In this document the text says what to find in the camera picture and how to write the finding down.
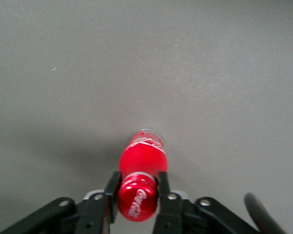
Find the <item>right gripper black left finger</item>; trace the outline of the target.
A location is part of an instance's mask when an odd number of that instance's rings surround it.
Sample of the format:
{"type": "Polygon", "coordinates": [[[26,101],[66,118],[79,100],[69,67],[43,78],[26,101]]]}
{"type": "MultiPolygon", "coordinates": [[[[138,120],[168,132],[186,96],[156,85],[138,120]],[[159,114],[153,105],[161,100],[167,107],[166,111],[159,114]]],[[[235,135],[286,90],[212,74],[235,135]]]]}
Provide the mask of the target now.
{"type": "Polygon", "coordinates": [[[117,215],[122,174],[113,172],[105,189],[87,193],[78,204],[57,198],[1,231],[2,234],[108,234],[117,215]]]}

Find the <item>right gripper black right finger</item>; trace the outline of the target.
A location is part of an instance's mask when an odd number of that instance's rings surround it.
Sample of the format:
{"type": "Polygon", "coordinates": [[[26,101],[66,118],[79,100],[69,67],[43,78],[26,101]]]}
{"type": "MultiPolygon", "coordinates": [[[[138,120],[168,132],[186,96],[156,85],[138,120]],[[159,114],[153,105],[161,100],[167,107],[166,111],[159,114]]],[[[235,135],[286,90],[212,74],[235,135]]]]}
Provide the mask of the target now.
{"type": "Polygon", "coordinates": [[[211,197],[194,203],[169,187],[166,172],[158,174],[160,210],[154,234],[258,234],[259,231],[211,197]]]}

